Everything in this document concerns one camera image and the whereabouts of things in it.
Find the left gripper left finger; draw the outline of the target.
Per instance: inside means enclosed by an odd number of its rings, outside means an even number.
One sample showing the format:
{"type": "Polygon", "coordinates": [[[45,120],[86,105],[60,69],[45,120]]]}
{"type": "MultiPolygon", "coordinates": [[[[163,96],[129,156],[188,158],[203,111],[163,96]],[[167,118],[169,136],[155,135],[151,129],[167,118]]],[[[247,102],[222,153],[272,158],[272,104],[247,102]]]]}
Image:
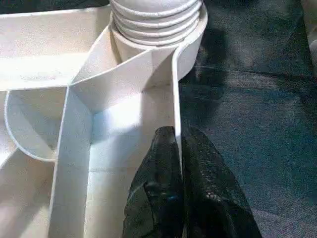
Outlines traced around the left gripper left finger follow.
{"type": "Polygon", "coordinates": [[[155,131],[131,182],[124,215],[125,238],[182,237],[184,186],[174,127],[155,131]]]}

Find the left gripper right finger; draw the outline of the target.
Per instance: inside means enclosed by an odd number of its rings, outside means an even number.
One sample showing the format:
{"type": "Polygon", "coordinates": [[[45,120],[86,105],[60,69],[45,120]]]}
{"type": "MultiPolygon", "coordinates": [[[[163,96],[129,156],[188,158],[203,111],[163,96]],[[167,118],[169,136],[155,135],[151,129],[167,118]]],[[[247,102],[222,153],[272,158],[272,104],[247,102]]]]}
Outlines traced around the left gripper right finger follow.
{"type": "Polygon", "coordinates": [[[182,134],[189,238],[260,238],[246,196],[220,152],[200,130],[182,134]]]}

